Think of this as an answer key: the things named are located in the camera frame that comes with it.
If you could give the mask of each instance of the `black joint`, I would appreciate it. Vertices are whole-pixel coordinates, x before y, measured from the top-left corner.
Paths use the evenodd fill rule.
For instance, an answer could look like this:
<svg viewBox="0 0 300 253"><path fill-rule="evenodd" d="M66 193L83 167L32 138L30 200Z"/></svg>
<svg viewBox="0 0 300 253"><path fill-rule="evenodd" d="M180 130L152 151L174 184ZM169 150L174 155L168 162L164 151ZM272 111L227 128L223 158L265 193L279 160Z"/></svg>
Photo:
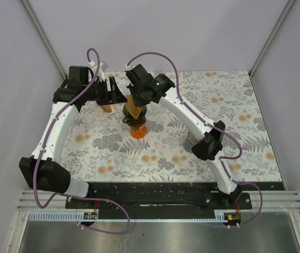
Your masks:
<svg viewBox="0 0 300 253"><path fill-rule="evenodd" d="M86 66L70 66L67 87L74 90L83 90L89 82L89 68Z"/></svg>
<svg viewBox="0 0 300 253"><path fill-rule="evenodd" d="M214 123L214 126L223 131L226 127L222 121ZM203 161L208 159L214 161L217 153L222 150L223 137L221 132L212 129L209 133L205 133L205 137L191 148L193 154Z"/></svg>
<svg viewBox="0 0 300 253"><path fill-rule="evenodd" d="M166 75L159 74L153 78L141 64L130 71L126 71L126 75L132 84L127 88L130 90L137 107L147 105L151 101L159 103L159 100L166 96L166 92L171 87L175 87L175 84Z"/></svg>
<svg viewBox="0 0 300 253"><path fill-rule="evenodd" d="M235 190L233 192L231 192L230 194L226 194L226 193L219 191L222 202L227 203L228 205L235 204L242 192L243 192L243 190L242 190L241 186L237 186L235 188Z"/></svg>
<svg viewBox="0 0 300 253"><path fill-rule="evenodd" d="M36 162L37 160L33 157L22 157L18 165L31 189L33 188L33 174ZM70 179L70 173L57 162L53 162L50 158L40 161L36 181L38 190L65 193L70 185Z"/></svg>
<svg viewBox="0 0 300 253"><path fill-rule="evenodd" d="M73 100L78 94L81 93L81 90L74 90L68 88L58 88L54 93L53 102L66 102L69 103ZM81 111L81 107L86 103L87 99L85 94L77 99L73 104L76 106L78 111Z"/></svg>
<svg viewBox="0 0 300 253"><path fill-rule="evenodd" d="M126 103L128 100L119 90L113 76L109 77L110 88L108 91L107 80L95 84L95 100L98 105Z"/></svg>

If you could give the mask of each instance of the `white wall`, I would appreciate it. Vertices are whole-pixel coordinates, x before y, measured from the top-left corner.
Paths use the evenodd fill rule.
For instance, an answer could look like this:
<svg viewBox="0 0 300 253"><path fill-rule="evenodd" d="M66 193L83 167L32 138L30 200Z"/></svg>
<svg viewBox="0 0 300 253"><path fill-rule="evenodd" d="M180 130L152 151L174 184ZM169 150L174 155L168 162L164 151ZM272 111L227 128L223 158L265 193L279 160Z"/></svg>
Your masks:
<svg viewBox="0 0 300 253"><path fill-rule="evenodd" d="M30 0L61 62L95 47L109 71L145 51L179 70L250 70L287 0ZM163 59L142 62L170 70Z"/></svg>
<svg viewBox="0 0 300 253"><path fill-rule="evenodd" d="M286 182L300 195L300 1L254 81Z"/></svg>
<svg viewBox="0 0 300 253"><path fill-rule="evenodd" d="M60 83L20 2L0 0L0 252L27 188L18 162L42 136Z"/></svg>

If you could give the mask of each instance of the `floral patterned surface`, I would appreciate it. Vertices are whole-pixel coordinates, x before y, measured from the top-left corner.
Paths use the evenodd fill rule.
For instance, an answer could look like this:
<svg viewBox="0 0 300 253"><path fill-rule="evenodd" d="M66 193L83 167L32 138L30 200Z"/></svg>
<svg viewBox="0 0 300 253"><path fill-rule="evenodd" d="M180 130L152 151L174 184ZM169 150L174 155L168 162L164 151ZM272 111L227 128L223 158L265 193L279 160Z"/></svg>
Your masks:
<svg viewBox="0 0 300 253"><path fill-rule="evenodd" d="M172 80L174 72L164 72ZM124 72L111 72L124 95L129 80ZM281 181L256 97L246 71L183 71L181 93L202 113L222 120L241 143L243 156L228 161L240 181ZM123 104L107 115L95 102L82 107L70 128L62 153L62 166L85 181L214 181L204 161L184 150L187 129L173 113L149 104L148 134L134 139L122 123ZM238 147L224 137L224 153L235 156Z"/></svg>

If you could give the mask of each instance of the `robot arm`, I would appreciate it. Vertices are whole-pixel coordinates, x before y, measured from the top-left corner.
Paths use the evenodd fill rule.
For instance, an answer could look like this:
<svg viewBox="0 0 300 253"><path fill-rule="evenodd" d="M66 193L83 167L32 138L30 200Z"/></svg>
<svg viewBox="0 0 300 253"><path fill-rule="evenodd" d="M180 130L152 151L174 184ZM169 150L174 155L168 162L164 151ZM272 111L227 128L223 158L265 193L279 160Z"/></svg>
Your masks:
<svg viewBox="0 0 300 253"><path fill-rule="evenodd" d="M95 71L95 64L90 63ZM66 136L73 121L77 118L81 107L87 101L96 101L98 105L125 103L127 100L117 87L114 77L109 78L108 91L107 80L103 72L99 79L72 105L68 106L58 119L54 121L60 109L82 92L89 82L89 68L85 66L70 66L67 87L60 87L54 93L52 112L45 128L43 136L36 149L29 158L22 157L19 163L20 170L30 188L33 188L33 174L40 151L44 150L38 165L36 186L39 190L63 193L70 196L86 197L89 184L78 180L63 168L61 155Z"/></svg>
<svg viewBox="0 0 300 253"><path fill-rule="evenodd" d="M219 191L225 194L234 192L237 188L237 184L229 180L219 160L219 157L223 156L221 145L222 134L207 126L206 123L202 123L181 103L174 83L164 74L159 74L153 78L152 75L139 64L133 69L126 71L126 75L131 81L128 88L135 105L143 106L150 102L155 102L173 112L198 139L198 143L192 147L192 152L198 158L206 161L218 183ZM186 99L184 99L184 102L200 117L204 118L208 124L225 130L225 124L223 122L219 121L215 123L212 119L203 115Z"/></svg>
<svg viewBox="0 0 300 253"><path fill-rule="evenodd" d="M107 81L101 80L104 78L102 76L86 93L59 116L54 123L54 127L52 127L51 133L48 133L49 126L52 124L58 111L87 86L89 82L88 72L88 67L71 66L69 68L67 87L60 87L54 93L51 116L39 144L29 158L21 158L20 160L20 170L30 188L33 187L33 173L37 157L45 144L44 153L38 167L37 189L64 193L70 196L86 197L89 184L71 177L70 173L60 165L66 136L72 122L87 101L96 101L98 105L124 103L127 101L118 89L114 77L109 78L111 90L108 91ZM127 71L126 75L131 81L128 88L136 106L155 102L173 112L198 139L197 144L192 147L192 151L198 158L207 162L218 183L219 191L229 196L240 194L240 191L237 190L237 185L228 179L219 160L219 157L222 156L222 134L203 124L180 102L174 83L163 74L153 78L141 65L137 65ZM225 125L221 121L216 123L203 115L188 101L185 100L185 103L199 116L203 117L207 123L223 130L225 129ZM50 137L46 143L43 143L47 134Z"/></svg>

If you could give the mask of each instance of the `metal frame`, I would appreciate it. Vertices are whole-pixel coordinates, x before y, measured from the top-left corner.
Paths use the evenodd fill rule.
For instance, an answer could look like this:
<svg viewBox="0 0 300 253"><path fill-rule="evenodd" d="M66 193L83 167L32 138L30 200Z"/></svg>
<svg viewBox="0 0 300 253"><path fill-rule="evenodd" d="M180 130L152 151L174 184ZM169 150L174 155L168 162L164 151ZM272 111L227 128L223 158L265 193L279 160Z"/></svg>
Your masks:
<svg viewBox="0 0 300 253"><path fill-rule="evenodd" d="M41 25L41 22L38 20L38 17L34 11L34 9L32 8L29 0L20 0L20 2L22 3L25 11L27 12L28 17L30 18L31 22L33 23L37 34L39 35L39 37L41 38L43 45L45 46L45 49L48 51L52 61L54 62L56 68L58 69L61 77L63 79L66 79L67 77L67 72L64 69L59 57L57 56L57 54L55 53L55 50L53 48L53 46L50 44L48 37L46 36L43 27Z"/></svg>
<svg viewBox="0 0 300 253"><path fill-rule="evenodd" d="M20 0L22 3L27 15L29 16L31 22L33 23L34 27L36 28L36 31L41 38L46 50L48 51L49 55L51 56L56 68L58 69L60 75L62 78L67 77L67 72L64 69L61 61L59 60L59 57L57 56L54 48L50 44L49 39L46 36L46 33L44 32L42 25L40 21L38 20L38 17L36 13L34 12L29 0ZM256 74L261 62L263 61L264 57L266 56L268 50L270 49L270 46L272 45L273 41L275 40L276 36L278 35L280 28L284 24L287 16L289 15L291 9L294 7L297 0L288 0L287 4L285 5L284 9L282 10L278 20L276 21L271 33L269 34L262 50L260 51L255 63L253 64L251 70L249 71L249 76L251 79L251 83L253 85L254 91L256 91L255 83L253 81L253 77ZM263 119L265 118L265 113L261 107L260 99L258 97L258 94L255 92L257 101L263 116ZM265 122L267 133L269 135L269 127L268 124ZM277 153L274 150L274 143L273 139L269 138L273 151L276 157L277 164L280 169L280 173L282 176L283 184L286 189L288 189L284 174L282 172L282 168L280 167L279 157ZM256 191L245 191L250 194L253 210L257 210L257 207L259 205L259 194ZM47 200L50 197L49 192L39 192L40 199L43 201ZM262 212L279 212L279 211L285 211L288 212L293 226L296 233L296 238L298 240L298 243L300 245L300 201L297 193L295 191L263 191L263 197L264 197L264 205ZM14 216L14 225L12 227L12 233L10 235L10 238L8 240L8 244L6 247L6 252L18 252L20 249L21 241L23 238L23 234L27 225L27 221L29 219L30 211L36 211L39 210L36 207L33 196L33 192L31 190L24 191L21 197L21 200L19 202L19 205L17 207L17 211ZM46 208L46 210L55 210L59 212L70 212L70 209L65 209L65 203L66 198L61 196L56 196L54 200L50 203L50 205ZM250 212L251 210L242 210L242 212Z"/></svg>
<svg viewBox="0 0 300 253"><path fill-rule="evenodd" d="M242 212L252 212L258 209L260 203L257 191L244 191L250 194L253 210L242 210ZM46 201L52 194L50 192L39 191L40 200ZM263 191L264 205L262 212L287 212L293 223L296 238L300 245L300 200L296 191ZM44 210L56 211L59 213L72 213L74 210L65 209L66 197L56 196L50 205ZM12 234L8 241L6 252L18 253L23 239L23 234L29 219L30 212L40 211L34 202L32 190L23 191L17 211L14 217ZM219 213L230 212L230 210L218 210Z"/></svg>
<svg viewBox="0 0 300 253"><path fill-rule="evenodd" d="M270 46L272 45L273 41L275 40L276 36L278 35L280 28L282 27L283 23L285 22L288 14L292 10L294 4L297 2L297 0L288 0L286 6L283 8L279 18L277 19L272 31L270 32L264 46L262 47L256 61L253 64L253 67L249 71L250 78L253 78L255 75L257 69L259 68L262 60L266 56Z"/></svg>

